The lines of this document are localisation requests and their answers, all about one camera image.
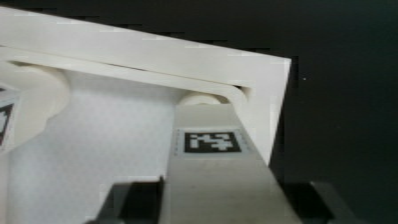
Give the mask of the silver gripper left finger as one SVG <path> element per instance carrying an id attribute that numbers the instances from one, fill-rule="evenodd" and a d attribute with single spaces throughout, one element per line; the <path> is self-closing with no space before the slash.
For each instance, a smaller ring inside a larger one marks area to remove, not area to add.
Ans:
<path id="1" fill-rule="evenodd" d="M 163 177 L 112 185 L 96 218 L 85 224 L 158 224 Z"/>

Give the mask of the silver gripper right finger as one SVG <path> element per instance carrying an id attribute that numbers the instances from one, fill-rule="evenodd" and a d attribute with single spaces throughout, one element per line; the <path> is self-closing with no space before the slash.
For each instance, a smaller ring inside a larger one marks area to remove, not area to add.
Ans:
<path id="1" fill-rule="evenodd" d="M 282 190 L 302 224 L 359 224 L 359 219 L 328 183 L 286 183 Z"/>

